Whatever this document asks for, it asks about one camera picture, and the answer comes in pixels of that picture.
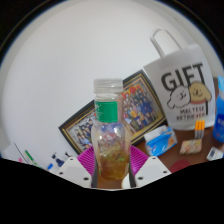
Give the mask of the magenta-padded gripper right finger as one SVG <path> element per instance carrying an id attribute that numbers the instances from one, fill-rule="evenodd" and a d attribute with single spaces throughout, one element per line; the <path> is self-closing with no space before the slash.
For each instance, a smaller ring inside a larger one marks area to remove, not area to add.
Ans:
<path id="1" fill-rule="evenodd" d="M 143 187 L 170 174 L 158 157 L 147 156 L 138 148 L 131 147 L 129 181 L 132 188 Z"/>

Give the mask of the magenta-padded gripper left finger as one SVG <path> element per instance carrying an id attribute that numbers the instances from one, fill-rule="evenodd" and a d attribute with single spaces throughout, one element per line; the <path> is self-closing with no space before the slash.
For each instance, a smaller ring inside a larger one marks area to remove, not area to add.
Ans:
<path id="1" fill-rule="evenodd" d="M 56 175 L 84 188 L 96 188 L 98 174 L 93 148 L 86 149 L 77 157 L 69 157 Z"/>

